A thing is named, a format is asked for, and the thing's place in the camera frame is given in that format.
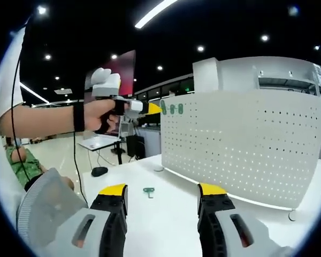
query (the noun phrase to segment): perforated metal board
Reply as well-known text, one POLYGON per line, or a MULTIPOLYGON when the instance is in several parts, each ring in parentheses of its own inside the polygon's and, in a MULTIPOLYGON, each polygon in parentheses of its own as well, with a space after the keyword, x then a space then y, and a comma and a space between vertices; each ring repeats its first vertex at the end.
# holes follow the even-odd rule
POLYGON ((298 207, 321 146, 318 97, 215 91, 170 97, 161 106, 165 168, 249 200, 298 207))

